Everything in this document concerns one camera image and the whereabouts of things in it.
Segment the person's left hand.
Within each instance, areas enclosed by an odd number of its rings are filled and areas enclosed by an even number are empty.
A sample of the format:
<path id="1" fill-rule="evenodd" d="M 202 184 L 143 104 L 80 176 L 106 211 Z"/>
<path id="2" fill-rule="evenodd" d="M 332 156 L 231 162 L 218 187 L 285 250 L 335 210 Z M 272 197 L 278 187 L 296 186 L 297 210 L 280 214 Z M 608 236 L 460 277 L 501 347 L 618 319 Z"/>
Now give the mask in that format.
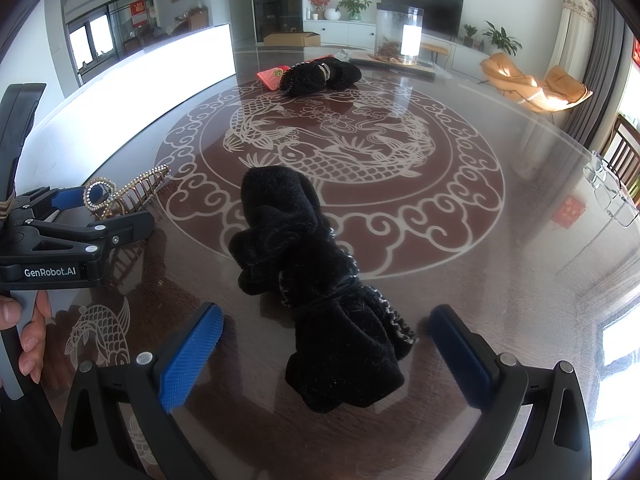
<path id="1" fill-rule="evenodd" d="M 1 329 L 8 330 L 22 319 L 22 307 L 13 298 L 1 297 Z M 51 317 L 51 305 L 45 290 L 37 292 L 34 310 L 30 321 L 21 334 L 22 353 L 18 359 L 18 368 L 25 377 L 40 383 L 44 350 L 46 350 L 46 321 Z"/>

